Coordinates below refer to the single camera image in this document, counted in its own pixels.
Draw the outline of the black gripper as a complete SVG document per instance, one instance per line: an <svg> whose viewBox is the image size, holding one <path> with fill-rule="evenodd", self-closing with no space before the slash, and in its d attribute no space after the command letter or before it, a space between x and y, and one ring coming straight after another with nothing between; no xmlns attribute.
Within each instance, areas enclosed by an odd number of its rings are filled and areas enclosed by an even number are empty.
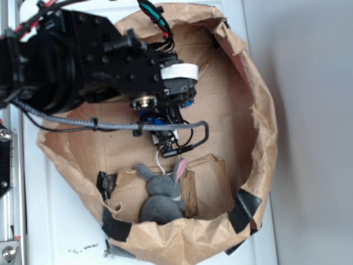
<svg viewBox="0 0 353 265"><path fill-rule="evenodd" d="M138 39L133 29L127 35L117 30L103 34L102 63L110 79L106 82L107 94L103 102L129 103L137 111L159 113L169 107L181 107L189 100L194 102L197 94L199 68L193 63L186 63L175 52L156 50ZM188 152L196 147L189 142L178 145L175 131L188 125L165 124L153 125L144 121L140 124L152 125L151 129L158 140L162 156L172 157Z"/></svg>

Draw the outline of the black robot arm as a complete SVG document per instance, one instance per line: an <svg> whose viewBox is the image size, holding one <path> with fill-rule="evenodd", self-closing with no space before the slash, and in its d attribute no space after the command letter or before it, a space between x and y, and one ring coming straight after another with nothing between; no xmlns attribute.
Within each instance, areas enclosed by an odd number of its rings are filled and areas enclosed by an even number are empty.
<svg viewBox="0 0 353 265"><path fill-rule="evenodd" d="M140 112L133 124L59 119L71 131L148 130L164 158L191 151L178 143L178 129L193 129L180 108L196 96L198 67L173 50L173 33L161 7L141 9L163 33L162 42L146 43L133 29L119 33L108 18L41 7L19 30L1 36L1 107L14 104L25 113L56 121L56 114L83 103L128 102Z"/></svg>

